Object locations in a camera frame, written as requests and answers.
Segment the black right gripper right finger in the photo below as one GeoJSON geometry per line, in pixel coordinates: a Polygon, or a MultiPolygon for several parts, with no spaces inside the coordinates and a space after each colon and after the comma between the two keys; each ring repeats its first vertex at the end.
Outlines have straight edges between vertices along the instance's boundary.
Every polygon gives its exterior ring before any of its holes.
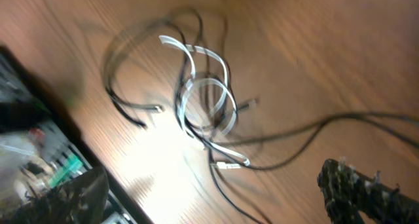
{"type": "Polygon", "coordinates": [[[364,213],[375,223],[417,223],[418,201],[405,196],[400,186],[380,182],[342,161],[327,159],[317,177],[331,223],[364,223],[364,213]]]}

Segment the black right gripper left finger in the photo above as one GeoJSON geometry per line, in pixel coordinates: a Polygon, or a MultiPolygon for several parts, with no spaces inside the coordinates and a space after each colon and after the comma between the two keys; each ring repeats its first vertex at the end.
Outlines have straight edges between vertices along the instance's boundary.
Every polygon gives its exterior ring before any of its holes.
{"type": "Polygon", "coordinates": [[[1,208],[2,223],[101,223],[109,193],[107,172],[95,167],[20,204],[1,208]]]}

